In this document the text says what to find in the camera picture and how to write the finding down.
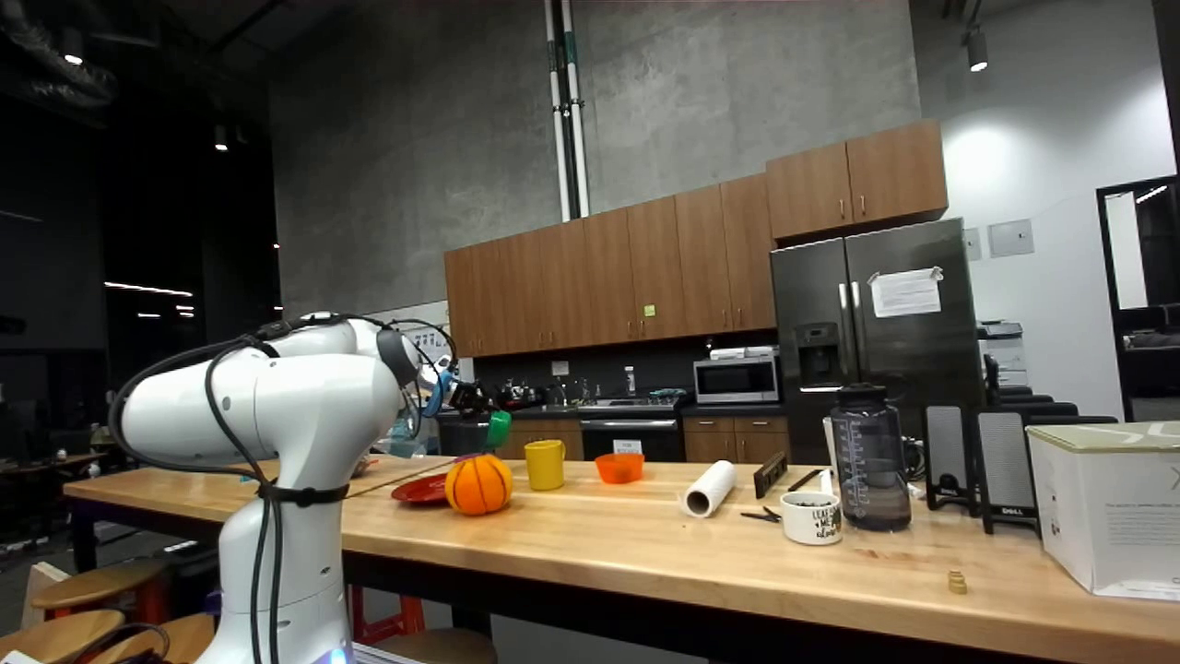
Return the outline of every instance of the small pumpkin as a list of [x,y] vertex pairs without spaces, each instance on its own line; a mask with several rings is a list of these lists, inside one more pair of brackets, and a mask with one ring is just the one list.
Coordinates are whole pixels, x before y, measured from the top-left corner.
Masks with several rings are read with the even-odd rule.
[[452,513],[481,515],[512,501],[512,474],[492,454],[462,456],[446,474],[446,501]]

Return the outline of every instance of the white container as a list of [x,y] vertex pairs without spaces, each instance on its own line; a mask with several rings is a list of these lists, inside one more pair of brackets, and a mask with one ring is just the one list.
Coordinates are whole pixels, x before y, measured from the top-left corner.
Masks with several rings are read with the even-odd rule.
[[1028,428],[1043,549],[1092,595],[1180,602],[1180,422]]

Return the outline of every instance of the oven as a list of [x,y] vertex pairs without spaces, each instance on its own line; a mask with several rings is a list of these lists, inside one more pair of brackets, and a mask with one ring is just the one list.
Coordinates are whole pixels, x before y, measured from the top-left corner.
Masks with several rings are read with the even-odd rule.
[[583,456],[642,452],[644,460],[684,460],[677,415],[592,415],[583,417]]

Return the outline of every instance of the orange cup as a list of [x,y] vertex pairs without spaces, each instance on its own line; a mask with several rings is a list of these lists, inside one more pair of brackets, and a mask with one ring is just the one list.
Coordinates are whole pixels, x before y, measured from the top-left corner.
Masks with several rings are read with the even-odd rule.
[[592,464],[604,485],[642,479],[642,454],[602,454],[602,456],[592,456]]

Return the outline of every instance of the paper towel roll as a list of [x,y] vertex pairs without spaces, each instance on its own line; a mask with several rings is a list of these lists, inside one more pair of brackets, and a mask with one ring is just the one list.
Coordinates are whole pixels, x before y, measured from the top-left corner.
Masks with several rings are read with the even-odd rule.
[[738,474],[731,460],[709,464],[709,474],[698,477],[698,485],[684,490],[684,513],[712,515],[727,495],[733,490]]

